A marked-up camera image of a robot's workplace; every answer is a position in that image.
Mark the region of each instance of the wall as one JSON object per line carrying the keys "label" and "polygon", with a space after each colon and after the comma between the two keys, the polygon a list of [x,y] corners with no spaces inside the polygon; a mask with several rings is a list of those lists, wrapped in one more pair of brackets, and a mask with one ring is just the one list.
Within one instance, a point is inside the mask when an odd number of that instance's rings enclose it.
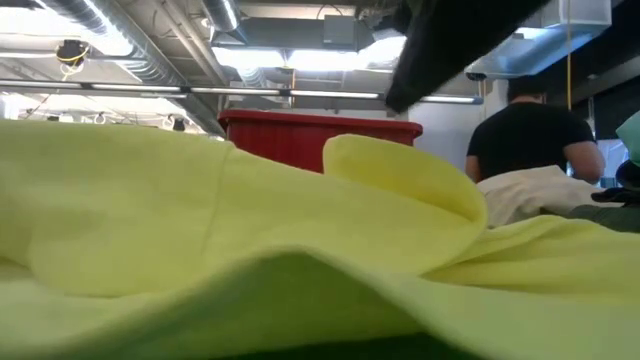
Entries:
{"label": "wall", "polygon": [[495,80],[484,105],[418,104],[409,110],[409,120],[423,127],[416,139],[418,149],[435,154],[464,170],[469,141],[476,127],[507,106],[507,81]]}
{"label": "wall", "polygon": [[395,117],[389,117],[384,110],[334,110],[325,109],[272,109],[272,112],[288,113],[288,114],[304,114],[304,115],[322,115],[322,116],[339,116],[360,119],[375,120],[395,120]]}

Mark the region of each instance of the white fabric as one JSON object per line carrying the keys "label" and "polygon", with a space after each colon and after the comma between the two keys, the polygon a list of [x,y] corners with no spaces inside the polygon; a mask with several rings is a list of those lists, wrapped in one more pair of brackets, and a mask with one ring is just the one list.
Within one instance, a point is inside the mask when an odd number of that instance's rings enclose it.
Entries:
{"label": "white fabric", "polygon": [[620,206],[591,200],[591,194],[602,190],[568,177],[557,166],[501,174],[480,182],[478,188],[487,199],[491,227],[529,219],[542,209],[568,215],[580,205]]}

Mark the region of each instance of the red bin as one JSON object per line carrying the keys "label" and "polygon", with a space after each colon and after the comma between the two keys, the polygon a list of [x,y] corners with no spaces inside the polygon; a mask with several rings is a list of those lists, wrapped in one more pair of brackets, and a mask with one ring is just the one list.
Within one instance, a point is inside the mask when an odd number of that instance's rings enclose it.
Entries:
{"label": "red bin", "polygon": [[357,134],[413,146],[422,126],[407,121],[364,120],[253,110],[226,110],[220,124],[235,145],[252,154],[322,172],[322,148],[328,139]]}

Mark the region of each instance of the cable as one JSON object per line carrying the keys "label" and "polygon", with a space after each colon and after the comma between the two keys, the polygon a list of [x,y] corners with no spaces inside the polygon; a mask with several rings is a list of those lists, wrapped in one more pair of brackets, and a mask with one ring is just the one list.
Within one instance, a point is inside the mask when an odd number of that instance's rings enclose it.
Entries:
{"label": "cable", "polygon": [[316,14],[316,20],[320,19],[320,14],[322,13],[322,9],[324,9],[327,6],[331,6],[332,8],[336,9],[336,11],[340,14],[340,16],[344,16],[342,11],[337,6],[330,5],[330,4],[322,4],[322,6],[320,6],[320,9],[318,9],[318,13]]}
{"label": "cable", "polygon": [[571,111],[571,0],[567,0],[567,108]]}
{"label": "cable", "polygon": [[85,55],[87,55],[87,53],[89,52],[89,49],[91,47],[87,46],[84,51],[82,52],[82,54],[80,55],[76,55],[74,57],[70,57],[70,58],[61,58],[59,56],[56,55],[56,58],[58,58],[58,60],[62,61],[62,62],[71,62],[71,61],[75,61],[78,62],[78,60],[82,59]]}
{"label": "cable", "polygon": [[[80,60],[80,58],[82,58],[82,55],[79,55],[79,57],[78,57],[78,56],[76,56],[76,57],[74,57],[74,58],[75,58],[75,60],[70,60],[70,61],[73,61],[73,65],[72,65],[70,68],[73,68],[73,67],[76,65],[76,63],[78,62],[78,60]],[[75,72],[64,72],[64,71],[62,70],[62,64],[61,64],[60,71],[62,71],[62,73],[64,74],[64,76],[62,77],[62,80],[61,80],[61,81],[62,81],[62,82],[67,81],[67,78],[69,78],[69,76],[71,76],[71,75],[73,75],[73,74],[77,74],[77,73],[79,73],[80,71],[82,71],[82,69],[83,69],[83,67],[82,67],[82,65],[81,65],[81,67],[80,67],[80,70],[79,70],[79,71],[75,71]],[[53,93],[52,93],[52,94],[47,95],[47,97],[45,97],[45,98],[40,102],[40,104],[38,104],[38,106],[36,106],[36,108],[35,108],[35,109],[33,109],[32,111],[30,111],[30,112],[29,112],[29,115],[27,115],[27,117],[25,117],[23,120],[29,120],[29,118],[31,117],[31,115],[33,115],[36,111],[38,111],[38,109],[40,109],[40,107],[41,107],[42,105],[44,105],[44,104],[47,102],[47,100],[49,100],[49,98],[51,97],[51,95],[53,95]]]}

